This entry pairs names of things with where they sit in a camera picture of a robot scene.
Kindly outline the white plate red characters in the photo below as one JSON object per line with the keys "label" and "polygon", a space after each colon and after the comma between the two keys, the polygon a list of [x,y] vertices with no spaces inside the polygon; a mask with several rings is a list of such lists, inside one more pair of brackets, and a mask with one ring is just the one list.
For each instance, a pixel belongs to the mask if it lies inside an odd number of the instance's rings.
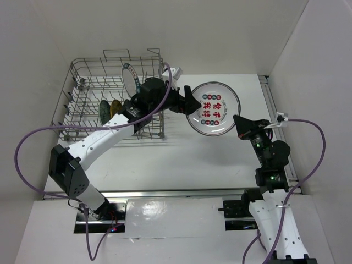
{"label": "white plate red characters", "polygon": [[233,116],[241,114],[241,103],[230,86],[210,81],[194,88],[192,95],[201,104],[187,116],[189,125],[196,132],[204,136],[220,136],[235,127]]}

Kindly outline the white plate teal lettered rim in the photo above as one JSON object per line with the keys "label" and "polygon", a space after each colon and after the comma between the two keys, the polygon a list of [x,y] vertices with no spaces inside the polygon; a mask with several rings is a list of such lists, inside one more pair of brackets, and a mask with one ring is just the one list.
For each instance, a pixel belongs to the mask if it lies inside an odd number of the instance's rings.
{"label": "white plate teal lettered rim", "polygon": [[122,65],[122,82],[129,98],[135,99],[140,93],[141,84],[136,70],[129,63]]}

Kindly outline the yellow patterned plate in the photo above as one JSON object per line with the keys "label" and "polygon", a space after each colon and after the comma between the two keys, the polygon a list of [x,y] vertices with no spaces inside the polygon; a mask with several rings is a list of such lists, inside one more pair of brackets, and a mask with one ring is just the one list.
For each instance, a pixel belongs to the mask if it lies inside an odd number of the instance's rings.
{"label": "yellow patterned plate", "polygon": [[118,99],[114,99],[110,106],[110,116],[114,117],[115,114],[123,109],[122,103]]}

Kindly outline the blue white patterned plate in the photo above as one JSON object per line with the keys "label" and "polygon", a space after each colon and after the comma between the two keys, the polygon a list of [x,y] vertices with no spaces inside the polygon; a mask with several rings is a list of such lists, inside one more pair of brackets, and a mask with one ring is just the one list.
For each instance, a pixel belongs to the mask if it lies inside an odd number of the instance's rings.
{"label": "blue white patterned plate", "polygon": [[98,115],[102,125],[105,125],[111,119],[111,105],[107,100],[102,100],[99,104]]}

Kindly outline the black round plate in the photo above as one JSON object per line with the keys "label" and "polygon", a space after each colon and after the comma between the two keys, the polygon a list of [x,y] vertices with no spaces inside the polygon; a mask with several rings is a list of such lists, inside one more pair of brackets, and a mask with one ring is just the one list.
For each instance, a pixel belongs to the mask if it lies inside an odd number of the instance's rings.
{"label": "black round plate", "polygon": [[123,103],[123,110],[122,113],[127,115],[127,114],[133,114],[135,107],[134,104],[131,102],[131,100],[125,100]]}

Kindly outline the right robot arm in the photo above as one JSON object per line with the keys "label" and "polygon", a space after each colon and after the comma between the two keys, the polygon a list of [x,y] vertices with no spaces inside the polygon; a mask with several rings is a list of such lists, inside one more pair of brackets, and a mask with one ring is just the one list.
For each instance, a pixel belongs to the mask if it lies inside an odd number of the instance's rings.
{"label": "right robot arm", "polygon": [[255,171],[257,190],[246,190],[240,202],[241,212],[253,216],[258,226],[257,241],[266,249],[264,263],[317,263],[304,246],[289,199],[285,167],[289,163],[290,147],[282,140],[272,139],[272,130],[287,122],[280,116],[276,124],[269,120],[233,117],[238,138],[248,140],[260,167]]}

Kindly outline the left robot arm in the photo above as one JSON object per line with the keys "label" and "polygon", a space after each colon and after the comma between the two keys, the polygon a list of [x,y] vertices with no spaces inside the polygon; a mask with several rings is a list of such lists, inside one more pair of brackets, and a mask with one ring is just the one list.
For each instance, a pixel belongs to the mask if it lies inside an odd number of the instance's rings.
{"label": "left robot arm", "polygon": [[72,200],[82,203],[95,219],[103,219],[112,211],[105,196],[89,181],[86,171],[106,151],[118,142],[132,136],[147,126],[153,111],[169,109],[186,116],[201,107],[190,86],[168,88],[168,81],[147,78],[139,93],[126,99],[120,110],[102,127],[81,141],[68,147],[58,144],[51,150],[49,176]]}

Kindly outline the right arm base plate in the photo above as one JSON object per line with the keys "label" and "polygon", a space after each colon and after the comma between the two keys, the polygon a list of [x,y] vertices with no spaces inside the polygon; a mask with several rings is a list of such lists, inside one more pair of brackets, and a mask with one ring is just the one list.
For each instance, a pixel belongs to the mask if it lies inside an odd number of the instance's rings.
{"label": "right arm base plate", "polygon": [[258,226],[241,200],[224,200],[218,209],[224,214],[225,230],[255,230]]}

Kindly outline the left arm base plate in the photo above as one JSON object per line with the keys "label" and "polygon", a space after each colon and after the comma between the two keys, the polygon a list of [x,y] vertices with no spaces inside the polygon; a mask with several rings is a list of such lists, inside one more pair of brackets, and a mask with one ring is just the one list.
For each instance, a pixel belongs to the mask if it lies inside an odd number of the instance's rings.
{"label": "left arm base plate", "polygon": [[[74,226],[75,234],[86,233],[85,214],[81,204],[68,200],[68,206],[76,209],[76,220]],[[125,219],[127,214],[126,200],[112,200],[108,211],[102,216],[95,214],[92,210],[88,210],[88,231],[89,233],[105,233],[111,228],[111,233],[125,232]]]}

